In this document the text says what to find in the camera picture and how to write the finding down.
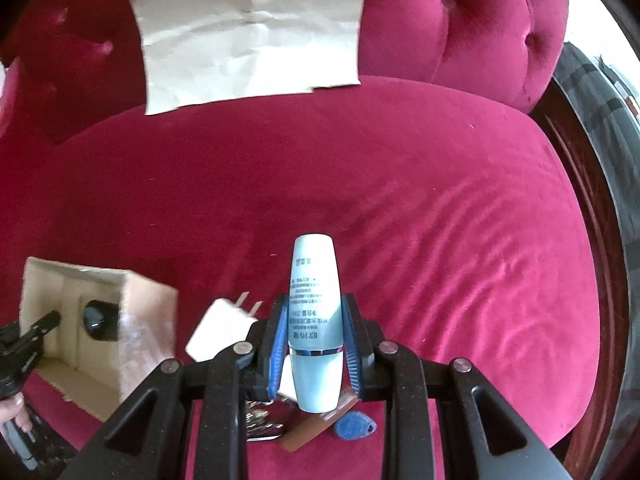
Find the person's left hand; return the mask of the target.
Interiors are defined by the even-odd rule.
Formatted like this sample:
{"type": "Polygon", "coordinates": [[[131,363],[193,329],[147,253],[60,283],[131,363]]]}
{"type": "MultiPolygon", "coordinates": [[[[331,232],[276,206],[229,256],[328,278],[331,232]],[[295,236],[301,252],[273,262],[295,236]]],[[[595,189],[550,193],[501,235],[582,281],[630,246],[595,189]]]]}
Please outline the person's left hand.
{"type": "Polygon", "coordinates": [[[15,396],[0,401],[0,422],[15,422],[18,429],[23,432],[32,430],[32,421],[26,410],[23,393],[19,392],[15,396]]]}

